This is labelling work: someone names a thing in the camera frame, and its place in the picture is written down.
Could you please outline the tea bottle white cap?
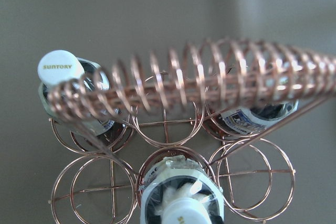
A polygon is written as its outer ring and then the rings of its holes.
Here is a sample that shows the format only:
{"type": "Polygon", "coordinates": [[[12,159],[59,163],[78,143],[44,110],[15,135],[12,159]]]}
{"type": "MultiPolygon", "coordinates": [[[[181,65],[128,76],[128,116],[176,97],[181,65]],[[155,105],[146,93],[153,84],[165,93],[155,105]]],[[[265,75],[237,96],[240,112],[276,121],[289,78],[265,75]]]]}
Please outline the tea bottle white cap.
{"type": "Polygon", "coordinates": [[[142,179],[140,223],[223,223],[224,196],[184,155],[164,157],[142,179]]]}

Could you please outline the tea bottle in rack right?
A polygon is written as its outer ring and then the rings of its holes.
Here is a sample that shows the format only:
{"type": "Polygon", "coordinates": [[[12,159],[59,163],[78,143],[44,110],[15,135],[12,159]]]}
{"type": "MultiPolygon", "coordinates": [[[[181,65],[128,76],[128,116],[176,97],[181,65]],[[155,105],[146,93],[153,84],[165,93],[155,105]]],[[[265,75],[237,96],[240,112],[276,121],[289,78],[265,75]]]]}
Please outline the tea bottle in rack right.
{"type": "Polygon", "coordinates": [[[224,139],[237,140],[261,133],[297,111],[298,100],[262,107],[247,108],[238,106],[225,110],[215,117],[224,139]]]}

